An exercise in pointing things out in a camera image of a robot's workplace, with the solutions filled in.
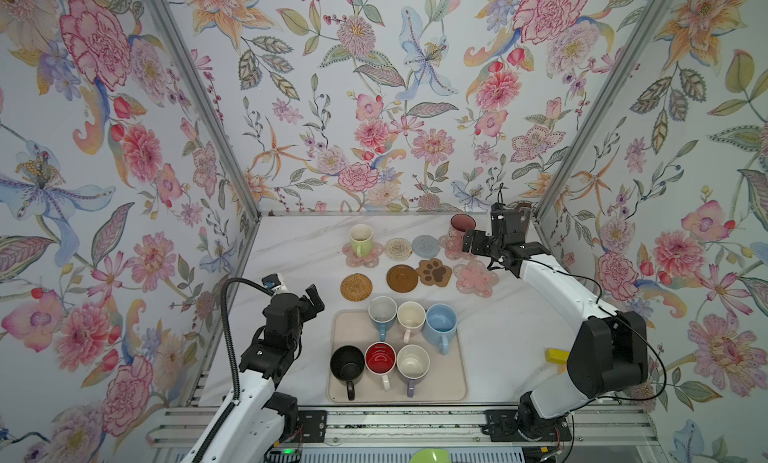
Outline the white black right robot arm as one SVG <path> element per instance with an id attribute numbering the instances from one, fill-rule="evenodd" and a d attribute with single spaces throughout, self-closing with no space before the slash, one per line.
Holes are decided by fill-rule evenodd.
<path id="1" fill-rule="evenodd" d="M 462 249 L 531 286 L 575 331 L 566 371 L 520 397 L 513 427 L 522 438 L 537 441 L 564 424 L 569 413 L 644 383 L 650 347 L 644 318 L 603 304 L 601 293 L 568 273 L 543 244 L 525 240 L 523 220 L 519 210 L 494 203 L 490 231 L 467 231 Z"/>

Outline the pink mug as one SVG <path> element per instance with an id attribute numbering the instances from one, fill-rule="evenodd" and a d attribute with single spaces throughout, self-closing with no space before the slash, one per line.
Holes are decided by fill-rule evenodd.
<path id="1" fill-rule="evenodd" d="M 476 221 L 472 216 L 464 213 L 456 214 L 450 220 L 448 234 L 462 232 L 465 235 L 467 231 L 475 228 Z"/>

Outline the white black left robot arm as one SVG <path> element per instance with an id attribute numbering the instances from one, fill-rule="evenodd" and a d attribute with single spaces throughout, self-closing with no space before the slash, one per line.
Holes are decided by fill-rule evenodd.
<path id="1" fill-rule="evenodd" d="M 237 356 L 232 338 L 228 294 L 245 285 L 270 297 L 259 327 L 246 350 Z M 304 324 L 325 310 L 314 284 L 298 296 L 272 274 L 260 284 L 229 278 L 220 293 L 222 331 L 232 387 L 186 462 L 259 462 L 275 444 L 299 432 L 297 398 L 277 390 L 301 355 Z"/>

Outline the black mug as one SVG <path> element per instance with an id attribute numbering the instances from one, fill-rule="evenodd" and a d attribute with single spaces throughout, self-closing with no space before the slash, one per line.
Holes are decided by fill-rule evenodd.
<path id="1" fill-rule="evenodd" d="M 334 351 L 330 361 L 333 377 L 340 381 L 346 390 L 349 401 L 356 399 L 355 385 L 365 370 L 365 357 L 362 351 L 352 345 L 345 345 Z"/>

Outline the light blue mug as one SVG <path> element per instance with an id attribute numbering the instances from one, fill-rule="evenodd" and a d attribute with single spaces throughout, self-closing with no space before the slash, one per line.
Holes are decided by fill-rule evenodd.
<path id="1" fill-rule="evenodd" d="M 451 306 L 442 303 L 434 304 L 426 311 L 422 335 L 442 355 L 447 355 L 456 335 L 457 326 L 458 316 Z"/>

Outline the white mug green outside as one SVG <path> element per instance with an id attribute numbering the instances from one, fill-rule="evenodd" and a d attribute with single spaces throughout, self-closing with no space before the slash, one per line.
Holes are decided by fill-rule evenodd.
<path id="1" fill-rule="evenodd" d="M 356 224 L 349 230 L 349 240 L 355 253 L 368 255 L 373 247 L 373 229 L 367 224 Z"/>

